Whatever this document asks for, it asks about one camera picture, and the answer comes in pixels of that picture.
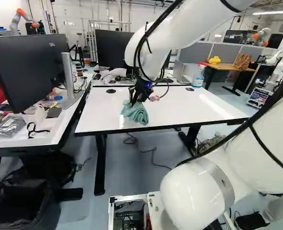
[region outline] ceiling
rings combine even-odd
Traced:
[[[264,10],[283,10],[283,0],[258,0],[251,7]]]

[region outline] yellow rubber duck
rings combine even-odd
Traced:
[[[221,62],[221,59],[218,56],[214,56],[208,60],[209,64],[218,64]]]

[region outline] clear plastic container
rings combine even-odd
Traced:
[[[200,70],[200,74],[194,76],[194,78],[192,79],[192,83],[191,86],[195,87],[195,88],[200,88],[202,87],[203,81],[204,81],[204,72],[205,72],[205,68],[206,68],[207,64],[203,63],[203,62],[199,62],[199,70]]]

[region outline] bag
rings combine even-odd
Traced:
[[[22,167],[0,182],[0,230],[54,230],[60,216],[50,182]]]
[[[239,53],[234,62],[234,67],[237,69],[246,70],[251,62],[252,55]]]
[[[22,156],[21,160],[31,176],[48,180],[55,190],[74,180],[77,168],[74,158],[61,151]]]

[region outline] white desk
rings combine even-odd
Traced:
[[[173,76],[173,70],[166,69],[165,70],[165,78],[171,79],[173,82],[169,83],[169,86],[183,86],[183,85],[190,85],[190,84],[181,84]],[[100,80],[92,80],[93,87],[128,87],[135,85],[133,81],[117,81],[116,83],[109,83],[109,80],[101,78]],[[158,86],[167,85],[165,81],[158,83]]]
[[[75,87],[77,88],[80,84],[81,82],[78,81]],[[63,95],[64,98],[67,94],[65,90],[59,89],[57,89],[57,93],[59,93],[59,95]],[[50,133],[42,133],[42,135],[36,135],[33,139],[28,139],[28,130],[25,126],[11,138],[0,136],[0,149],[57,145],[63,137],[69,122],[82,100],[85,101],[84,95],[81,96],[71,107],[66,110],[62,110],[58,118],[45,119],[39,126],[36,127],[36,130],[48,129],[51,131]]]
[[[129,99],[127,87],[114,87],[115,93],[106,93],[106,88],[93,87],[75,130],[76,136],[96,136],[98,149],[95,195],[104,193],[104,171],[107,134],[138,132],[146,130],[190,127],[188,135],[179,136],[190,150],[202,125],[227,123],[241,124],[248,116],[204,88],[187,91],[188,86],[170,87],[159,102],[147,100],[146,126],[129,121],[120,115],[123,101]],[[154,87],[152,95],[162,95],[167,87]]]

